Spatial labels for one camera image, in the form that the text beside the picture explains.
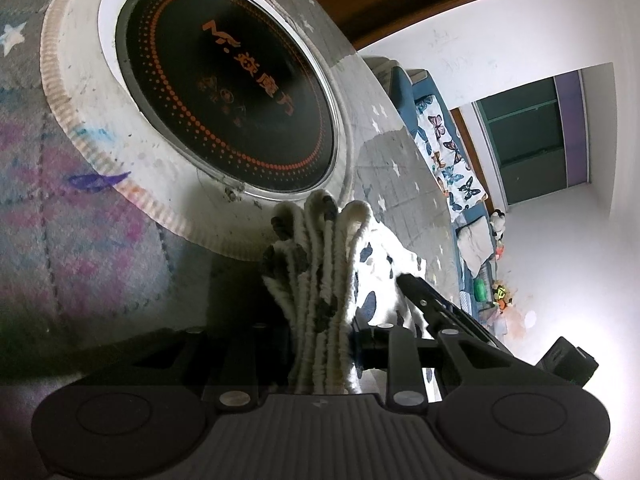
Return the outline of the green toy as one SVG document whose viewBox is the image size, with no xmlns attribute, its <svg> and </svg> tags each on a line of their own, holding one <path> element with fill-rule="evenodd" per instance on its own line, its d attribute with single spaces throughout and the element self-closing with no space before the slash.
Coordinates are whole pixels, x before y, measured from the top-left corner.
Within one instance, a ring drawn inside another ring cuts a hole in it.
<svg viewBox="0 0 640 480">
<path fill-rule="evenodd" d="M 486 302 L 491 300 L 490 288 L 482 278 L 476 278 L 473 281 L 473 292 L 476 302 L 486 304 Z"/>
</svg>

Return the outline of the grey star quilted table cover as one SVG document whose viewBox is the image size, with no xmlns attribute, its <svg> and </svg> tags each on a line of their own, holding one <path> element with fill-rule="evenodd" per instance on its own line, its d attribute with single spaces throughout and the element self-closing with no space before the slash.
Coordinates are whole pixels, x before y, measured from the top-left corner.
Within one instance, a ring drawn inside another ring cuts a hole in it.
<svg viewBox="0 0 640 480">
<path fill-rule="evenodd" d="M 252 266 L 172 234 L 109 186 L 44 98 L 39 38 L 51 0 L 1 0 L 24 42 L 1 55 L 1 474 L 47 477 L 37 405 L 81 370 L 161 328 L 217 323 Z"/>
</svg>

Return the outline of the panda plush toy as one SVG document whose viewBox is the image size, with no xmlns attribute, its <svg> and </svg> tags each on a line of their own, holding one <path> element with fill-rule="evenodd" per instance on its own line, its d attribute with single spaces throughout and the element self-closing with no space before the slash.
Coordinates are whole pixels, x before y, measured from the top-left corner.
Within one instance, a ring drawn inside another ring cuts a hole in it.
<svg viewBox="0 0 640 480">
<path fill-rule="evenodd" d="M 489 217 L 489 224 L 492 236 L 497 242 L 500 242 L 506 232 L 506 214 L 500 209 L 496 209 Z"/>
</svg>

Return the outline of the butterfly print pillow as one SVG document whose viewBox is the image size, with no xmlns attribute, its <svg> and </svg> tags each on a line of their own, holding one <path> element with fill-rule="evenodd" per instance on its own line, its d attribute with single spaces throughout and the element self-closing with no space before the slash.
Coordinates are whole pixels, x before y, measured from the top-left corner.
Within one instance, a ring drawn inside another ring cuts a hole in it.
<svg viewBox="0 0 640 480">
<path fill-rule="evenodd" d="M 457 144 L 457 130 L 446 126 L 445 113 L 434 94 L 416 101 L 416 119 L 414 143 L 447 200 L 451 220 L 456 221 L 482 202 L 486 191 Z"/>
</svg>

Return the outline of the blue sofa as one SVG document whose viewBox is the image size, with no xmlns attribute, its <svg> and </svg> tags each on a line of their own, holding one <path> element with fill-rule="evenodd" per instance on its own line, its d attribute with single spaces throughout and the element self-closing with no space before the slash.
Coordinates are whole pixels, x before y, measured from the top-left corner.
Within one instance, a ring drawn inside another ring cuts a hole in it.
<svg viewBox="0 0 640 480">
<path fill-rule="evenodd" d="M 497 242 L 484 184 L 472 168 L 454 118 L 426 70 L 405 70 L 390 58 L 366 58 L 444 194 L 458 258 L 461 307 L 477 317 L 490 307 Z"/>
</svg>

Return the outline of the round induction cooktop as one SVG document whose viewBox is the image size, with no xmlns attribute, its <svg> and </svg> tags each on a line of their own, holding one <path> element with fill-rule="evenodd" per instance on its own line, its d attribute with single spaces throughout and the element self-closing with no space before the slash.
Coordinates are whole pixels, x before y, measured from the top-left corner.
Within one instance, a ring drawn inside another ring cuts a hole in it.
<svg viewBox="0 0 640 480">
<path fill-rule="evenodd" d="M 127 0 L 116 55 L 145 118 L 206 170 L 275 193 L 330 172 L 335 128 L 318 72 L 254 1 Z"/>
</svg>

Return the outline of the green window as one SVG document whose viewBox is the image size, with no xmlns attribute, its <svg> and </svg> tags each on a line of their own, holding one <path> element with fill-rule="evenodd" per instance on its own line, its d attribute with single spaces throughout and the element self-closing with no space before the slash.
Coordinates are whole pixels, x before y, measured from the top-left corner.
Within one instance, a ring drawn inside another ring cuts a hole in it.
<svg viewBox="0 0 640 480">
<path fill-rule="evenodd" d="M 476 107 L 508 205 L 567 187 L 563 127 L 552 78 L 488 96 Z"/>
</svg>

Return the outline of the grey cushion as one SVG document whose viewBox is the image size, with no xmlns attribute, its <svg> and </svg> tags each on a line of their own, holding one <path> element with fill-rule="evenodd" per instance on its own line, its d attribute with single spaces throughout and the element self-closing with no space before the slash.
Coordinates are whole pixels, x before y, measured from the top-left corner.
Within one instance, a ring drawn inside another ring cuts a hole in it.
<svg viewBox="0 0 640 480">
<path fill-rule="evenodd" d="M 458 251 L 473 278 L 495 253 L 494 237 L 486 217 L 480 217 L 457 232 Z"/>
</svg>

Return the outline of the white polka dot garment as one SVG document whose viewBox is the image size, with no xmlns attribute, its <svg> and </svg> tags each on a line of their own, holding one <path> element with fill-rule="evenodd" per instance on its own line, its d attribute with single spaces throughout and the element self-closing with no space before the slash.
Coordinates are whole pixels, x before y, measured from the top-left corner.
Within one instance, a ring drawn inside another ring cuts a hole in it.
<svg viewBox="0 0 640 480">
<path fill-rule="evenodd" d="M 277 204 L 271 226 L 277 239 L 262 256 L 262 279 L 291 329 L 289 392 L 367 390 L 349 348 L 356 316 L 365 326 L 400 326 L 426 337 L 423 313 L 396 282 L 401 274 L 422 278 L 426 263 L 367 203 L 338 208 L 329 193 L 317 191 L 302 206 Z"/>
</svg>

